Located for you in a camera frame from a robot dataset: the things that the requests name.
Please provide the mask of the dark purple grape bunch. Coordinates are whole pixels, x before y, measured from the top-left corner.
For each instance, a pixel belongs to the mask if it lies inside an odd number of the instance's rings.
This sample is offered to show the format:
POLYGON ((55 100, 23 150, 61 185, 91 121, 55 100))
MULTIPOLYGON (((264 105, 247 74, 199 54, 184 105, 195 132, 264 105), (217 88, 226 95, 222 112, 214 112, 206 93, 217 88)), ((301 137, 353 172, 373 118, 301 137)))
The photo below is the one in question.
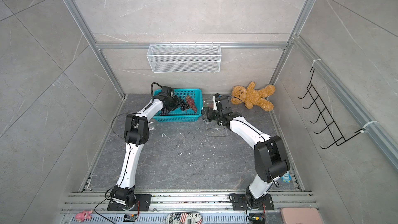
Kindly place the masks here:
POLYGON ((187 111, 190 107, 189 105, 179 97, 172 97, 170 100, 166 101, 166 105, 161 109, 161 116, 167 116, 171 111, 180 108, 181 111, 187 111))

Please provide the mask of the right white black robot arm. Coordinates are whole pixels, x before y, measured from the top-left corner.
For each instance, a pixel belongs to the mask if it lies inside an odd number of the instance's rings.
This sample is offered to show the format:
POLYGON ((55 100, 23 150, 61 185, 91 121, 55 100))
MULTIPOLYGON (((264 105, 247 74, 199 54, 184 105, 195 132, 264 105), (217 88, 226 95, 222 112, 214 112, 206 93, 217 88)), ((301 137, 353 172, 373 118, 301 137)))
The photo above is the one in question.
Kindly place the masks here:
POLYGON ((277 180, 291 169, 282 138, 263 133, 250 124, 242 114, 232 110, 229 95, 215 94, 213 107, 204 107, 202 117, 214 120, 218 125, 239 135, 254 150, 256 177, 247 187, 245 201, 257 208, 266 201, 266 195, 277 180))

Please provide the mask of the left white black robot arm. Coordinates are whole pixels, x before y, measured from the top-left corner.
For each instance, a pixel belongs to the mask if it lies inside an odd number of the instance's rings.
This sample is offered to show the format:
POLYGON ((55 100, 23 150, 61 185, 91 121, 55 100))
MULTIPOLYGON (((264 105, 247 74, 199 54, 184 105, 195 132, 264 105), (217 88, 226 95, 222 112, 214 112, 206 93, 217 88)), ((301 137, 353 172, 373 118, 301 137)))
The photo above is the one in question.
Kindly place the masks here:
POLYGON ((173 111, 180 105, 174 89, 162 86, 161 91, 151 96, 150 102, 137 113, 129 113, 125 119, 123 138, 125 156, 120 176, 110 193, 110 200, 124 210, 137 205, 134 196, 136 170, 144 144, 149 140, 149 120, 162 109, 173 111))

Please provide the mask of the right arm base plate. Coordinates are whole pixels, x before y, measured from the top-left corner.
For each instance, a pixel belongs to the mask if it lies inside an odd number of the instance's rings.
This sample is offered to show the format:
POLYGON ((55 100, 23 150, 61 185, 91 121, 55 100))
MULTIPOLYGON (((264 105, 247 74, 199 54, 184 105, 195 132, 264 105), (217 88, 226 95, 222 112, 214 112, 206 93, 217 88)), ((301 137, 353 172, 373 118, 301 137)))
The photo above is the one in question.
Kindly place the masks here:
POLYGON ((247 209, 260 209, 265 211, 274 210, 274 203, 270 194, 262 195, 260 198, 253 198, 249 193, 229 194, 229 200, 235 211, 247 209))

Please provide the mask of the teal plastic basket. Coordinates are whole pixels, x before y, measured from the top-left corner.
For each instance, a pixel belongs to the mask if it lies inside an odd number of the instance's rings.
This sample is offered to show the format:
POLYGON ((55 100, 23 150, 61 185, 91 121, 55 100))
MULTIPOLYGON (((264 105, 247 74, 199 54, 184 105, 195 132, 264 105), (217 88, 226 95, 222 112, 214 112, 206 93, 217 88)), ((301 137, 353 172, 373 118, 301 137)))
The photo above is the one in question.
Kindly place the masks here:
POLYGON ((199 88, 175 88, 175 95, 185 100, 186 96, 189 95, 193 100, 197 112, 191 108, 186 111, 181 111, 180 107, 171 111, 166 116, 161 116, 161 111, 158 111, 153 119, 157 122, 192 122, 197 121, 201 117, 201 110, 203 108, 203 96, 202 90, 199 88))

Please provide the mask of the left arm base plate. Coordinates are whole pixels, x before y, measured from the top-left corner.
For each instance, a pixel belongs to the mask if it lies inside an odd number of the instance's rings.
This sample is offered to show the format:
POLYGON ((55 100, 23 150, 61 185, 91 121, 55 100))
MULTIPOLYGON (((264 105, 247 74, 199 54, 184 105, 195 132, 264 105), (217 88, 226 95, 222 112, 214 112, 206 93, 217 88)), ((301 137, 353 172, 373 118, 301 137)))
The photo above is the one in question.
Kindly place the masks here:
POLYGON ((109 201, 108 211, 148 211, 151 203, 151 195, 131 195, 126 201, 117 198, 111 198, 109 201))

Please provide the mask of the red grape bunch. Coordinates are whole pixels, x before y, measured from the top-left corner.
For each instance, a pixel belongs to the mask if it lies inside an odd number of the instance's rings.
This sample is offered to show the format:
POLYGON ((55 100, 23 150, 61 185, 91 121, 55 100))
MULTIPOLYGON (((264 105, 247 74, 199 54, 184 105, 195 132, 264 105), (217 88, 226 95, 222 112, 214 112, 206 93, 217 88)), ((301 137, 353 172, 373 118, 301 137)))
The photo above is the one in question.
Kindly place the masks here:
POLYGON ((186 103, 189 105, 189 107, 190 107, 195 113, 197 113, 198 109, 197 109, 197 107, 196 107, 196 105, 195 105, 194 99, 193 99, 191 96, 187 95, 186 98, 185 98, 185 100, 186 100, 186 103))

